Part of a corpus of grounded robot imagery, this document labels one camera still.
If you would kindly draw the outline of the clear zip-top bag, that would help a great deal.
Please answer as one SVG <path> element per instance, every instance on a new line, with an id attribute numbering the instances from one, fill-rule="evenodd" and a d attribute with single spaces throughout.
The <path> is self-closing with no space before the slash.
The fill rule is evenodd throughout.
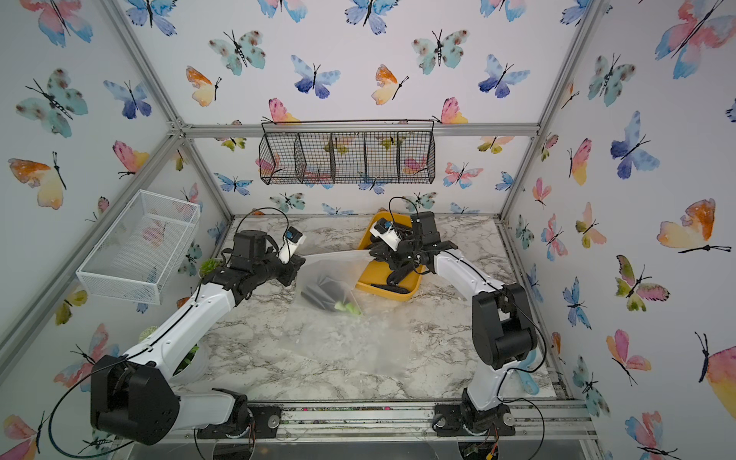
<path id="1" fill-rule="evenodd" d="M 324 312 L 309 306 L 302 298 L 301 291 L 306 285 L 315 282 L 318 278 L 329 276 L 335 280 L 343 281 L 353 290 L 355 295 L 356 284 L 366 266 L 373 260 L 366 250 L 351 250 L 310 255 L 299 269 L 296 277 L 296 291 L 293 305 Z"/>

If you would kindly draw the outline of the dark purple eggplant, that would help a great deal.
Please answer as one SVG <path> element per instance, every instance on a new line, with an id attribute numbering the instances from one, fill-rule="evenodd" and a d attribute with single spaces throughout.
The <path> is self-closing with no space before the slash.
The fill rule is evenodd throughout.
<path id="1" fill-rule="evenodd" d="M 309 306 L 331 314 L 362 315 L 360 305 L 348 284 L 329 276 L 323 276 L 306 285 L 301 291 L 301 298 Z"/>

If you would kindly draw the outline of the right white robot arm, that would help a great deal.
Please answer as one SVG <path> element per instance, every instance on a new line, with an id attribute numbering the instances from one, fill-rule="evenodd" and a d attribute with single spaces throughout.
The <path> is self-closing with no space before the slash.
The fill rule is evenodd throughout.
<path id="1" fill-rule="evenodd" d="M 466 389 L 470 408 L 488 412 L 502 405 L 507 374 L 539 344 L 529 299 L 519 284 L 504 284 L 473 264 L 452 241 L 441 239 L 435 216 L 420 212 L 410 225 L 379 217 L 369 228 L 369 253 L 389 272 L 381 285 L 393 291 L 410 274 L 437 275 L 471 302 L 471 335 L 479 364 Z"/>

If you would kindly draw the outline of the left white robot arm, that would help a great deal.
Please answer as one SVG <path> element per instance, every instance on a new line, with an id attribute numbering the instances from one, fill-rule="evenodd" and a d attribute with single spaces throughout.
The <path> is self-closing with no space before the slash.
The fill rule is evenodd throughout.
<path id="1" fill-rule="evenodd" d="M 121 356 L 94 360 L 80 378 L 90 385 L 94 429 L 152 446 L 171 431 L 215 426 L 235 437 L 251 429 L 247 397 L 230 390 L 178 395 L 171 380 L 201 339 L 226 314 L 271 280 L 289 286 L 305 260 L 297 249 L 305 235 L 290 226 L 281 245 L 268 233 L 243 230 L 188 301 L 148 338 Z"/>

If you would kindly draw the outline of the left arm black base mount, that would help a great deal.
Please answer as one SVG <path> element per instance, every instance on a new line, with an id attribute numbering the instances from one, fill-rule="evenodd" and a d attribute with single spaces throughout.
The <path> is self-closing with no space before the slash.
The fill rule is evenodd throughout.
<path id="1" fill-rule="evenodd" d="M 277 437 L 283 410 L 281 406 L 242 406 L 220 425 L 207 425 L 197 430 L 197 438 L 205 440 L 270 440 Z"/>

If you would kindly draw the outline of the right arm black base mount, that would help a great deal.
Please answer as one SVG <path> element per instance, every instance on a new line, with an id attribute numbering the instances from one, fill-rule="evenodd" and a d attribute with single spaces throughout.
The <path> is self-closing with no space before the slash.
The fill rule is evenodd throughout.
<path id="1" fill-rule="evenodd" d="M 430 425 L 439 437 L 506 437 L 516 434 L 515 419 L 507 404 L 485 411 L 476 410 L 469 402 L 437 404 Z"/>

